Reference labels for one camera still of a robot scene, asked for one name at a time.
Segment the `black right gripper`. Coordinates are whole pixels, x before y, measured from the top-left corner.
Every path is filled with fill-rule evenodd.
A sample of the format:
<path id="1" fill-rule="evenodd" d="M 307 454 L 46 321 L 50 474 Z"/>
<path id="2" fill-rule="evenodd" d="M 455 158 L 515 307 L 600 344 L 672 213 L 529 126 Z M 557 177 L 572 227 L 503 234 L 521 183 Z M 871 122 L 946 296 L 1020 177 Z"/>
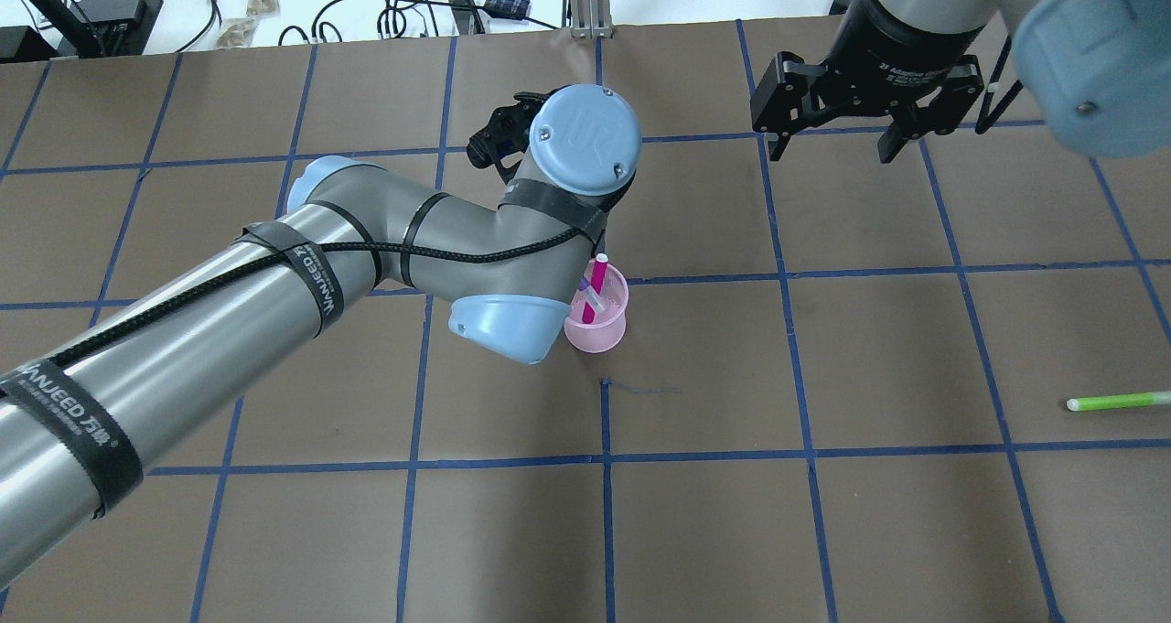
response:
<path id="1" fill-rule="evenodd" d="M 749 98 L 749 126 L 767 134 L 768 160 L 778 163 L 797 131 L 889 115 L 876 145 L 889 165 L 922 134 L 956 131 L 974 107 L 982 70 L 968 50 L 982 28 L 924 30 L 876 1 L 854 1 L 822 59 L 775 53 Z"/>

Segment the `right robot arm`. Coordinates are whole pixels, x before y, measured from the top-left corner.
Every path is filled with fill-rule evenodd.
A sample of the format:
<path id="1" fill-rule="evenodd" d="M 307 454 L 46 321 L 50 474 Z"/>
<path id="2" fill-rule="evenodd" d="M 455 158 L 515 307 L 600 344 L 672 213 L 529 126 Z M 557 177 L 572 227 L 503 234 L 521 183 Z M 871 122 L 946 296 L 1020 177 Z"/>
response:
<path id="1" fill-rule="evenodd" d="M 971 109 L 984 134 L 1027 91 L 1059 144 L 1088 157 L 1167 148 L 1167 0 L 850 0 L 823 60 L 771 60 L 749 125 L 779 160 L 794 135 L 833 119 L 890 119 L 890 163 Z"/>

